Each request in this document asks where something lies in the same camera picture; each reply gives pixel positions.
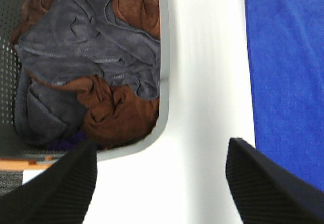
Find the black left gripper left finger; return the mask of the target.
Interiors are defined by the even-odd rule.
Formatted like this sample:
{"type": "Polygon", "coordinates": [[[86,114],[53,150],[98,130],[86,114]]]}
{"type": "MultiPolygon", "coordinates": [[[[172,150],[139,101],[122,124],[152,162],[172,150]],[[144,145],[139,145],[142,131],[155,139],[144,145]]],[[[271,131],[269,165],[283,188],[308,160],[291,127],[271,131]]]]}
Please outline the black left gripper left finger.
{"type": "Polygon", "coordinates": [[[96,181],[96,147],[81,142],[42,174],[1,196],[1,223],[82,223],[96,181]]]}

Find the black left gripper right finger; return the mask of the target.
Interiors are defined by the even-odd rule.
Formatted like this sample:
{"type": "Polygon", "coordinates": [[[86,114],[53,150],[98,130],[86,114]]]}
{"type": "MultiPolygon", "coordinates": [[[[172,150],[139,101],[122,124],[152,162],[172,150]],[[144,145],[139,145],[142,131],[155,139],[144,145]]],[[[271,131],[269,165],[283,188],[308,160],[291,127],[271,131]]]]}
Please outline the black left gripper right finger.
{"type": "Polygon", "coordinates": [[[226,179],[243,223],[323,223],[323,192],[241,138],[229,141],[226,179]]]}

